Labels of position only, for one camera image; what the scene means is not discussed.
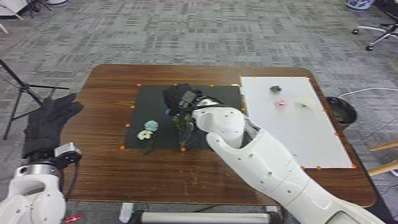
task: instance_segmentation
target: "black mat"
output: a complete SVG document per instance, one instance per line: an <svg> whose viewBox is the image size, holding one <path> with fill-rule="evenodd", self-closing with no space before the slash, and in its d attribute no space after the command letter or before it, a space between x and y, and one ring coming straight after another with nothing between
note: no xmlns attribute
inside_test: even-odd
<svg viewBox="0 0 398 224"><path fill-rule="evenodd" d="M132 125L126 134L124 146L132 149L144 149L146 143L139 140L137 134L144 130L144 123L149 120L158 122L155 149L178 149L180 139L178 131L172 125L171 116L165 114L165 103L164 103L164 90L169 86L144 86L139 89L139 96L135 99L135 111L132 117ZM203 90L203 94L217 98L226 105L242 109L242 96L240 89L235 86L194 86L194 89ZM196 141L187 146L187 149L208 149L206 133L199 131L196 135Z"/></svg>

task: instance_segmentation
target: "pink object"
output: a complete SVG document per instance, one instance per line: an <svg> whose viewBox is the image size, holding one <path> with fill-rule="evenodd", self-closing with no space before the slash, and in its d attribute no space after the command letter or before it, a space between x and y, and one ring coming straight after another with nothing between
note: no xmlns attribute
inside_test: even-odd
<svg viewBox="0 0 398 224"><path fill-rule="evenodd" d="M64 220L64 222L66 222L66 223L71 223L71 222L78 221L80 219L82 219L82 215L76 215L76 216L73 216L71 218L68 218L68 219Z"/></svg>
<svg viewBox="0 0 398 224"><path fill-rule="evenodd" d="M277 101L277 105L279 105L279 106L286 106L286 101L284 101L284 100L279 100L279 101Z"/></svg>

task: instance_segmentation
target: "small red object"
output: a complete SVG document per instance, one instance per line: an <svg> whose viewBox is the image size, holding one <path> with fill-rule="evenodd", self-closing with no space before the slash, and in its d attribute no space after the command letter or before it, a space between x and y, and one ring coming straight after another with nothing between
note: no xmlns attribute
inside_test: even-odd
<svg viewBox="0 0 398 224"><path fill-rule="evenodd" d="M75 215L71 218L64 220L64 223L71 223L82 219L82 215Z"/></svg>

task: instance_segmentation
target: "wooden table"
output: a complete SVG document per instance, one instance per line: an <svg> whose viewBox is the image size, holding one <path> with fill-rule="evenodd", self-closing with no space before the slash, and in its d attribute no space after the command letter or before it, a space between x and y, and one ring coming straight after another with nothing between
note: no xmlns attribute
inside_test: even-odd
<svg viewBox="0 0 398 224"><path fill-rule="evenodd" d="M249 187L212 150L185 153L158 150L142 156L142 150L121 149L139 86L174 83L231 85L240 83L240 76L309 77L329 110L313 74L302 68L172 65L100 65L94 68L78 96L85 108L62 135L62 141L73 141L84 152L73 200L277 204ZM307 169L306 172L339 198L370 206L375 202L375 190L368 174L331 113L329 117L357 168Z"/></svg>

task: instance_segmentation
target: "white paper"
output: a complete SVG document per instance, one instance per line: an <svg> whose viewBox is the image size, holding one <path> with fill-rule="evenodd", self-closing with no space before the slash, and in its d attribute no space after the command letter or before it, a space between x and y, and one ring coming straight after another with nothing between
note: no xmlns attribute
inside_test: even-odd
<svg viewBox="0 0 398 224"><path fill-rule="evenodd" d="M277 94L270 91L272 86L283 88ZM284 144L299 164L306 168L352 168L309 79L242 77L242 90L251 120Z"/></svg>

